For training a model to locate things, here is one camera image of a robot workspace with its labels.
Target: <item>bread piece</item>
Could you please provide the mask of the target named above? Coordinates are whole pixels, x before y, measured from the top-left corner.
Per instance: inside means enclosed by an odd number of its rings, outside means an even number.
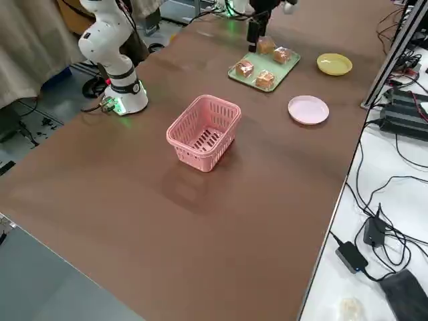
[[[264,70],[255,80],[255,85],[263,89],[270,89],[274,85],[275,76],[273,73]]]
[[[241,60],[235,66],[236,74],[248,78],[254,71],[254,65],[248,60]]]
[[[268,55],[272,54],[275,50],[275,43],[269,36],[260,37],[257,43],[257,51],[259,54]]]
[[[290,49],[279,47],[274,51],[274,60],[280,64],[288,62],[292,58],[293,52]]]

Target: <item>plate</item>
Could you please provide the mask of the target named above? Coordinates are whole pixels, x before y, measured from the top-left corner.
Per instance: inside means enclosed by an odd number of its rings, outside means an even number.
[[[315,125],[327,119],[330,111],[325,102],[313,96],[297,96],[288,103],[290,116],[300,124]]]
[[[316,60],[318,68],[331,76],[342,76],[352,69],[352,62],[338,53],[325,53]]]

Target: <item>pink plate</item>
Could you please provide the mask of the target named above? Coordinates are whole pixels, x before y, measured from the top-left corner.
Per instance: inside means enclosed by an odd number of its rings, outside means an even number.
[[[303,125],[319,124],[327,119],[330,113],[321,99],[313,96],[297,96],[288,103],[291,117]]]

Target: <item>beige curtain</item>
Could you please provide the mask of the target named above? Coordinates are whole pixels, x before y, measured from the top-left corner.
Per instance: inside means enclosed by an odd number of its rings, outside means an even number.
[[[55,0],[0,0],[0,108],[83,60]]]

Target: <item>brown table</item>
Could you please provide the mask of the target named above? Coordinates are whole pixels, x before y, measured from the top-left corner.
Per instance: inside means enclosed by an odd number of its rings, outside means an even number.
[[[144,112],[76,117],[2,177],[0,211],[148,321],[295,319],[383,60],[375,28],[392,10],[306,0],[293,17],[275,12],[269,34],[302,60],[272,94],[227,79],[246,53],[244,24],[193,23],[138,67]],[[325,52],[348,56],[353,71],[319,72]],[[243,112],[208,174],[165,139],[200,94]],[[289,118],[301,94],[329,105],[322,126]]]

